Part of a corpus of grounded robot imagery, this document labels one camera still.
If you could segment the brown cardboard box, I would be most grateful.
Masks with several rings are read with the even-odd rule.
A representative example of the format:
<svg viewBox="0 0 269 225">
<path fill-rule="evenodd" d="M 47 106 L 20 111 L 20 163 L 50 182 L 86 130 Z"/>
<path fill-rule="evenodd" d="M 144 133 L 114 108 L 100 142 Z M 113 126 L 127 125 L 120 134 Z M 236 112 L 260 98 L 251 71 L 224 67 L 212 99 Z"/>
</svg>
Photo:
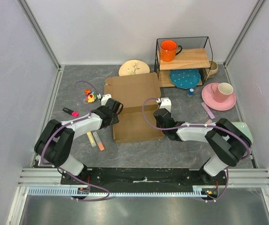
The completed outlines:
<svg viewBox="0 0 269 225">
<path fill-rule="evenodd" d="M 124 107 L 118 115 L 119 123 L 113 125 L 113 138 L 116 143 L 131 143 L 164 138 L 162 131 L 151 127 L 157 125 L 153 116 L 159 108 L 156 100 L 149 100 L 142 112 L 142 106 L 148 98 L 161 98 L 157 73 L 109 77 L 105 80 L 105 94 L 121 102 Z"/>
</svg>

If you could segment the blue small bottle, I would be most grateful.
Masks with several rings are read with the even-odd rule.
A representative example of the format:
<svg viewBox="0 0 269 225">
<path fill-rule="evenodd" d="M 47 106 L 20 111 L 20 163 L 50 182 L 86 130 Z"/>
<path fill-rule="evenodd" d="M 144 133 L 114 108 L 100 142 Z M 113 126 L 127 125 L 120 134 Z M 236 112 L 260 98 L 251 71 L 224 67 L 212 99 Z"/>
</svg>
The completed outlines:
<svg viewBox="0 0 269 225">
<path fill-rule="evenodd" d="M 188 90 L 188 94 L 187 94 L 187 96 L 188 96 L 188 97 L 191 97 L 193 94 L 194 94 L 194 89 L 193 89 L 193 88 L 190 88 L 190 89 Z"/>
</svg>

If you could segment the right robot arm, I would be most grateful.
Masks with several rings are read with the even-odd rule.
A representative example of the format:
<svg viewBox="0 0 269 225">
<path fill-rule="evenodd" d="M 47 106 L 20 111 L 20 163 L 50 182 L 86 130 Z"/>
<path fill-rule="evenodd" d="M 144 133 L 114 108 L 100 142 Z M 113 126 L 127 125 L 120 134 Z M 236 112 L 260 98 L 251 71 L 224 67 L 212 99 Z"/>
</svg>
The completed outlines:
<svg viewBox="0 0 269 225">
<path fill-rule="evenodd" d="M 251 137 L 225 118 L 217 123 L 190 124 L 175 121 L 165 108 L 156 110 L 153 115 L 157 129 L 170 140 L 204 142 L 211 146 L 215 155 L 199 172 L 199 179 L 203 184 L 211 184 L 222 170 L 235 167 L 240 160 L 250 156 Z"/>
</svg>

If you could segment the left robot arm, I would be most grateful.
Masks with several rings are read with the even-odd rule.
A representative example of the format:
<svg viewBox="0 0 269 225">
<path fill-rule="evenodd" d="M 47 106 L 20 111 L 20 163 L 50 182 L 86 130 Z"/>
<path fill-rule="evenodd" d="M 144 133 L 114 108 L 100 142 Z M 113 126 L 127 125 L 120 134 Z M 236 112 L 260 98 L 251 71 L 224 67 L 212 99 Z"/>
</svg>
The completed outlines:
<svg viewBox="0 0 269 225">
<path fill-rule="evenodd" d="M 41 162 L 47 161 L 71 173 L 76 184 L 83 184 L 88 177 L 87 166 L 70 154 L 73 141 L 88 132 L 117 124 L 122 110 L 123 104 L 110 97 L 85 116 L 63 122 L 52 119 L 37 140 L 34 151 L 41 156 Z"/>
</svg>

